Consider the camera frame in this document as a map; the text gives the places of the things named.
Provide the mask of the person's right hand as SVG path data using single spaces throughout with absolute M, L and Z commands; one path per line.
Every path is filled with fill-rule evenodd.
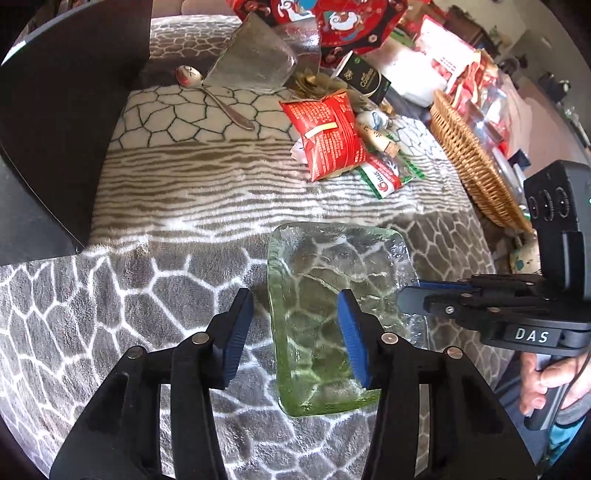
M 538 371 L 537 357 L 533 353 L 521 354 L 520 411 L 524 415 L 542 409 L 546 404 L 549 389 L 570 384 L 582 372 L 564 398 L 562 408 L 566 409 L 584 398 L 590 392 L 590 364 L 585 365 L 587 355 L 561 360 Z

